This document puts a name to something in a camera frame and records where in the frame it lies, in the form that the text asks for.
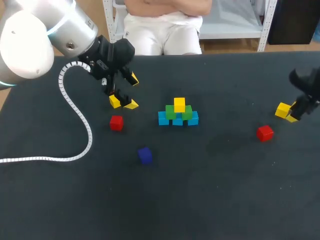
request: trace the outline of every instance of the person's arm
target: person's arm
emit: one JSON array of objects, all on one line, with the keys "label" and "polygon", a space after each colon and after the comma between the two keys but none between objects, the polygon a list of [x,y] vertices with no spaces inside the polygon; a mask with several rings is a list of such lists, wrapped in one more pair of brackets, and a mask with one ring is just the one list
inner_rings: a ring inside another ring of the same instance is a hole
[{"label": "person's arm", "polygon": [[144,0],[124,0],[124,4],[131,15],[139,17],[155,18],[178,11],[171,4],[148,4]]},{"label": "person's arm", "polygon": [[180,12],[189,16],[204,16],[211,11],[213,0],[145,0],[145,2],[153,4],[171,4]]}]

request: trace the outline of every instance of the person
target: person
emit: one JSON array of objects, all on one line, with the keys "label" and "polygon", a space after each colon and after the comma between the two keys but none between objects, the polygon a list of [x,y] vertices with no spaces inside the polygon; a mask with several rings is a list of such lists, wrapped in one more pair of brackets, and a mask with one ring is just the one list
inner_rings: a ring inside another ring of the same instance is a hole
[{"label": "person", "polygon": [[124,38],[136,55],[201,54],[199,32],[202,16],[212,0],[124,0]]}]

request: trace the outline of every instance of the red cube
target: red cube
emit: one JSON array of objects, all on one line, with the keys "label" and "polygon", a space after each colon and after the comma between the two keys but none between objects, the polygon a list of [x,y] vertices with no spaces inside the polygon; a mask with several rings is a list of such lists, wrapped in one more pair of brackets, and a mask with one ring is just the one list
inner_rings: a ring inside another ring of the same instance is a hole
[{"label": "red cube", "polygon": [[256,135],[261,142],[266,142],[272,139],[272,137],[274,136],[274,131],[268,125],[262,126],[258,128]]},{"label": "red cube", "polygon": [[110,128],[113,131],[121,132],[124,127],[124,119],[122,116],[112,116],[110,121]]}]

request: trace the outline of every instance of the green cube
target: green cube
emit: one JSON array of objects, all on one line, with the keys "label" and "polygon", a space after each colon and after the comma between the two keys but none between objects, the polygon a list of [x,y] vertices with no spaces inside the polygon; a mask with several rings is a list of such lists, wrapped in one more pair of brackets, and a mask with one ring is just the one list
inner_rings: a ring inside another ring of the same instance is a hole
[{"label": "green cube", "polygon": [[192,107],[190,105],[185,106],[185,112],[182,113],[182,120],[191,120],[192,119]]},{"label": "green cube", "polygon": [[167,120],[175,120],[176,119],[175,107],[173,105],[165,106],[165,118]]}]

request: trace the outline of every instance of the white spiral cable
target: white spiral cable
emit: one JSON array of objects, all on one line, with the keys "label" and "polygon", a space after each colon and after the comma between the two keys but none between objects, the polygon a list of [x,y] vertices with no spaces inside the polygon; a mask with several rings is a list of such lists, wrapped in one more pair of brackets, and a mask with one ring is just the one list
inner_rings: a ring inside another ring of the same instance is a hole
[{"label": "white spiral cable", "polygon": [[35,161],[35,160],[44,160],[44,161],[55,161],[55,162],[71,162],[74,160],[78,160],[80,158],[82,158],[84,155],[86,155],[91,146],[92,146],[92,142],[93,142],[93,137],[92,137],[92,131],[91,128],[89,126],[88,121],[86,120],[86,118],[84,117],[84,115],[81,113],[81,111],[77,108],[77,106],[71,101],[71,99],[69,98],[68,94],[66,93],[65,87],[64,87],[64,77],[66,74],[66,71],[68,71],[68,69],[72,68],[72,67],[76,67],[76,66],[80,66],[83,69],[85,69],[86,71],[90,72],[91,68],[89,65],[80,62],[80,61],[73,61],[68,63],[67,65],[65,65],[59,75],[59,88],[60,91],[63,95],[63,97],[65,98],[65,100],[68,102],[68,104],[72,107],[72,109],[75,111],[75,113],[81,118],[87,133],[88,133],[88,144],[85,148],[85,150],[80,153],[77,156],[73,156],[73,157],[65,157],[65,158],[61,158],[61,157],[50,157],[50,156],[31,156],[31,157],[18,157],[18,158],[4,158],[4,159],[0,159],[0,164],[2,163],[13,163],[13,162],[24,162],[24,161]]}]

